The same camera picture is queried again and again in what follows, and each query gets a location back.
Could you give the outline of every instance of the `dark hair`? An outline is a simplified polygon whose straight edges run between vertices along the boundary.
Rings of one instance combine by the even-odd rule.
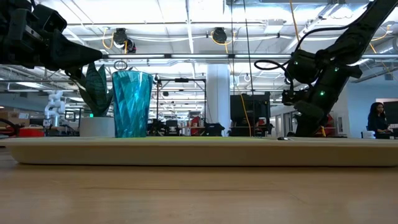
[[[383,105],[382,103],[380,103],[380,102],[375,102],[375,103],[372,104],[371,110],[370,110],[370,112],[369,112],[368,118],[370,118],[370,117],[375,117],[375,116],[378,115],[377,107],[378,107],[379,105],[382,105],[383,108],[384,108],[384,105]],[[386,114],[384,113],[384,111],[380,114],[380,117],[386,118]]]

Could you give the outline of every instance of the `wooden table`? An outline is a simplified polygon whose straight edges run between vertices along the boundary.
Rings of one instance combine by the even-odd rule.
[[[0,223],[398,223],[396,168],[30,166],[0,149]]]

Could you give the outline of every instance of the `white pillar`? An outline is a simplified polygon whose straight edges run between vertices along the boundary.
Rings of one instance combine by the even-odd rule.
[[[208,123],[220,123],[225,128],[223,136],[227,135],[230,126],[229,108],[229,68],[228,65],[207,65],[206,77]]]

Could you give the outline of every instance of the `woman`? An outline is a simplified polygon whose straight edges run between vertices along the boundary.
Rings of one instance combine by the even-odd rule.
[[[386,114],[384,114],[384,106],[382,103],[373,103],[368,116],[368,130],[377,134],[389,133]]]

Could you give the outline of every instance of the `blue plastic cup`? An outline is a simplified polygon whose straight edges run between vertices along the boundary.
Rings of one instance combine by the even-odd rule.
[[[115,136],[146,137],[152,75],[137,71],[118,71],[112,76]]]

